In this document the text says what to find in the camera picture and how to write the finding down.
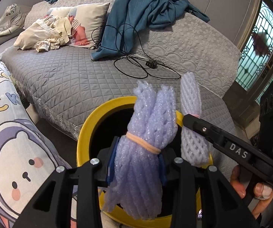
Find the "purple foam net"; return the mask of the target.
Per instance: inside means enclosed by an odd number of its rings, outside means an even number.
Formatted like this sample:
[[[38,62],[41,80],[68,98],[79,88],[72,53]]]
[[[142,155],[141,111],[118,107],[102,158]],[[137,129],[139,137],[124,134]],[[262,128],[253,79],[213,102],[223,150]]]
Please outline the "purple foam net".
[[[185,73],[180,82],[181,113],[181,157],[191,165],[201,167],[209,162],[209,145],[194,128],[201,115],[201,97],[193,73]]]
[[[146,81],[138,81],[134,94],[134,112],[116,148],[103,210],[111,212],[120,204],[134,219],[148,220],[162,210],[159,154],[177,134],[176,100],[172,86],[156,91]]]

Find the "yellow rim trash bin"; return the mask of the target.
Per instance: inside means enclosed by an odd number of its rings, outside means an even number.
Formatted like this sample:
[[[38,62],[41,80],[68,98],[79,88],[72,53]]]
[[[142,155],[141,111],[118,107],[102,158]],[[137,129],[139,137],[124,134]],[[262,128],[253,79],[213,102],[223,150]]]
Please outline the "yellow rim trash bin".
[[[121,137],[133,114],[135,96],[115,98],[96,108],[82,126],[77,149],[78,203],[77,227],[102,227],[100,211],[103,201],[98,189],[106,188],[109,149],[114,137]],[[132,227],[196,227],[200,209],[200,189],[195,183],[197,168],[180,158],[179,135],[160,154],[165,161],[167,182],[162,199],[170,216],[154,220],[134,220],[121,205],[111,217]]]

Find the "cartoon print bedsheet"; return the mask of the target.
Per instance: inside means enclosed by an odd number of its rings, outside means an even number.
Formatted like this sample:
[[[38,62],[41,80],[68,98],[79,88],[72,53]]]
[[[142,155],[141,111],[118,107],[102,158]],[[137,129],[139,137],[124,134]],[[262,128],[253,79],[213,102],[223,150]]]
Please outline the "cartoon print bedsheet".
[[[102,227],[93,158],[72,168],[37,129],[0,62],[0,223]]]

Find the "grey quilted bed cover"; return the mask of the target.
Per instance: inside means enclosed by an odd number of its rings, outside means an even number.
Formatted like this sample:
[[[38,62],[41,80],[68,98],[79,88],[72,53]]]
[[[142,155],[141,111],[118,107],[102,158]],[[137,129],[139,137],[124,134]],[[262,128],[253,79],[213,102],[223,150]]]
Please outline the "grey quilted bed cover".
[[[178,76],[187,72],[200,85],[202,119],[235,134],[223,96],[234,83],[240,52],[222,33],[186,13],[163,30],[142,31],[132,53],[163,64],[145,72],[126,60],[92,61],[90,49],[72,46],[44,53],[11,46],[0,61],[39,116],[73,139],[96,107],[132,95],[139,77],[155,88],[173,86],[179,94]]]

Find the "stained glass door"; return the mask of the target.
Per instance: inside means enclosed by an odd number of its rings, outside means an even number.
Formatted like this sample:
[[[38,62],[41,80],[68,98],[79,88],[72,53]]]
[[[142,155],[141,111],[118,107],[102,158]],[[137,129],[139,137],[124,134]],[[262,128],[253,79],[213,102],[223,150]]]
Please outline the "stained glass door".
[[[260,102],[273,81],[273,2],[261,0],[248,40],[241,52],[235,83],[246,104]]]

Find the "cream crumpled clothes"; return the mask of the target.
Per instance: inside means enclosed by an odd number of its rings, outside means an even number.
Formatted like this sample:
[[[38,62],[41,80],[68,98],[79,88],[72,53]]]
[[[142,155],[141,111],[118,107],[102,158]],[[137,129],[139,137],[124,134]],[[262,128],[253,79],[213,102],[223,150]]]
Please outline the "cream crumpled clothes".
[[[71,39],[71,23],[67,17],[49,15],[36,20],[19,34],[13,46],[21,50],[35,49],[38,52],[59,49]]]

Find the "baby print pillow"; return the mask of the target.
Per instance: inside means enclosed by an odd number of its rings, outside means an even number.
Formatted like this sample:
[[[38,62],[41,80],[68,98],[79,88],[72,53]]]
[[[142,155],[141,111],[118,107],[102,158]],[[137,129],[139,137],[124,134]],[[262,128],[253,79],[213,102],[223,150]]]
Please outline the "baby print pillow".
[[[71,23],[69,45],[95,49],[101,37],[110,3],[82,4],[71,8],[67,17]]]
[[[66,17],[72,8],[73,7],[52,7],[46,12],[46,15],[44,16],[44,18],[50,15],[58,16],[58,17]]]

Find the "right blue curtain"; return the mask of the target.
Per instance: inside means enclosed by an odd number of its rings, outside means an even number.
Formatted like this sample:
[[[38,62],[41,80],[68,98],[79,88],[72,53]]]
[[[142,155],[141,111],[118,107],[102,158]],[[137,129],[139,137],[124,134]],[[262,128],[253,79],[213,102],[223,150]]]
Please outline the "right blue curtain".
[[[120,56],[132,50],[136,35],[147,28],[163,29],[185,12],[209,22],[209,17],[188,0],[115,0],[108,15],[101,44],[93,61]]]

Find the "grey flat pillow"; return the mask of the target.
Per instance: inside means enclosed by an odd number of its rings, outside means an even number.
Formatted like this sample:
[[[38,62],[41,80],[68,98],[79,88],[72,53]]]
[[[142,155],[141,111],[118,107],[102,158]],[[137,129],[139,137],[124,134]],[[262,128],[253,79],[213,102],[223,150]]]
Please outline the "grey flat pillow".
[[[13,33],[11,33],[9,35],[0,36],[0,45],[7,42],[8,40],[11,40],[12,38],[17,37],[23,31],[24,30],[21,28],[21,29],[19,29],[17,31],[14,31]]]

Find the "white tiger plush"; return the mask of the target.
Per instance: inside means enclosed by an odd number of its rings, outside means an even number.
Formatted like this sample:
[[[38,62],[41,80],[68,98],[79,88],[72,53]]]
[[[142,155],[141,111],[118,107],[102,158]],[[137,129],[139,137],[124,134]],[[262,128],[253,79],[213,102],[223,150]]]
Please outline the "white tiger plush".
[[[9,5],[0,18],[0,36],[9,35],[24,27],[27,13],[17,4]]]

